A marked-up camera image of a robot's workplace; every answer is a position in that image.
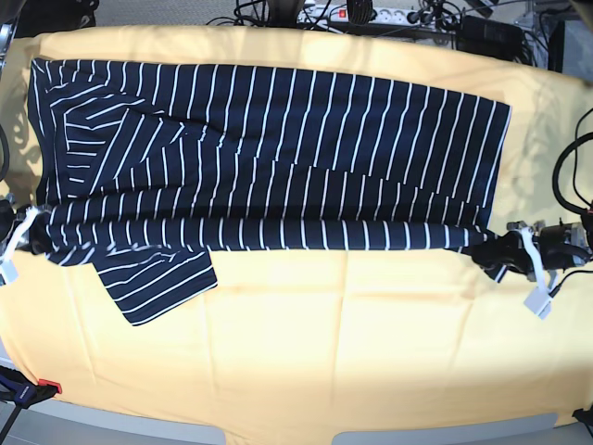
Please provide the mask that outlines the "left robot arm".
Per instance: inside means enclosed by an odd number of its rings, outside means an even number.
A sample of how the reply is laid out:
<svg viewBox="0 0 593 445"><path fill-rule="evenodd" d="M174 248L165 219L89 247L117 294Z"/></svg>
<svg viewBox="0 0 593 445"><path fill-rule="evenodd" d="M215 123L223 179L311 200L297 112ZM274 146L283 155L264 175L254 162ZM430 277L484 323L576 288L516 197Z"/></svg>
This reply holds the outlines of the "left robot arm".
<svg viewBox="0 0 593 445"><path fill-rule="evenodd" d="M592 133L583 133L581 126L592 116L588 109L577 121L574 140L559 155L552 170L552 193L557 203L579 218L578 222L560 221L548 226L544 222L532 225L510 222L505 235L493 236L483 243L463 248L461 252L471 257L490 278L500 281L505 273L512 272L535 282L538 273L556 273L580 268L592 262L592 201L578 191L578 150L592 141ZM560 175L565 161L574 158L572 187L579 205L568 200L561 191Z"/></svg>

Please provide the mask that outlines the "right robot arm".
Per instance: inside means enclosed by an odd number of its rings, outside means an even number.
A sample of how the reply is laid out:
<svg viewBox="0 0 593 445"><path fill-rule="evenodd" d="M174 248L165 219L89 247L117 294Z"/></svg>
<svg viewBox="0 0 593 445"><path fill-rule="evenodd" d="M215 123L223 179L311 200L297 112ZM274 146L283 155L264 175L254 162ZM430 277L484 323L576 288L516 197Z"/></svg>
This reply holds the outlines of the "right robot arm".
<svg viewBox="0 0 593 445"><path fill-rule="evenodd" d="M38 204L36 195L45 177L47 162L31 120L28 105L32 62L44 57L47 32L14 38L1 33L1 263L10 263L17 250L30 248L32 217L28 208Z"/></svg>

